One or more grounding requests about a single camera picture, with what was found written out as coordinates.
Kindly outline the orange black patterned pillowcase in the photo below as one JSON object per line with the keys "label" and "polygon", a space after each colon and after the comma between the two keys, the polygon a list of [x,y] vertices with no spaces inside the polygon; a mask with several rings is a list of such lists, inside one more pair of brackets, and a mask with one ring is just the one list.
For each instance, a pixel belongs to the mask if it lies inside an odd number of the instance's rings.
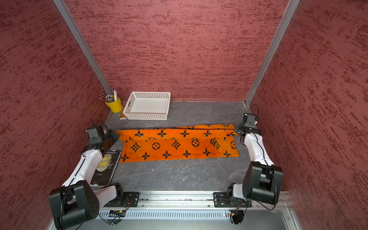
{"label": "orange black patterned pillowcase", "polygon": [[120,163],[235,158],[233,124],[189,125],[117,131],[124,143]]}

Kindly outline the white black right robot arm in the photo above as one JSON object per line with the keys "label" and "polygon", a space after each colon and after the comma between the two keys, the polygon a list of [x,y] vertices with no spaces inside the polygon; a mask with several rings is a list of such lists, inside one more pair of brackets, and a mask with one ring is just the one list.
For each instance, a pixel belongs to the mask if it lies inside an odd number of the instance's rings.
{"label": "white black right robot arm", "polygon": [[243,182],[228,187],[227,198],[232,202],[242,199],[275,206],[279,199],[283,170],[268,156],[261,132],[254,124],[240,123],[234,131],[247,147],[251,162]]}

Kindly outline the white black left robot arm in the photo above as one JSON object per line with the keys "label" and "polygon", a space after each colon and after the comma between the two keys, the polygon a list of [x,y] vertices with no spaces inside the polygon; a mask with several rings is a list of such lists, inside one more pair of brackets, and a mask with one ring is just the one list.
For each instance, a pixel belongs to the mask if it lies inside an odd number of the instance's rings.
{"label": "white black left robot arm", "polygon": [[112,202],[124,203],[124,192],[119,183],[93,191],[91,181],[98,164],[106,151],[118,140],[119,135],[112,129],[104,132],[102,128],[87,130],[88,145],[81,159],[64,184],[51,191],[49,202],[56,229],[66,230],[95,219],[100,208]]}

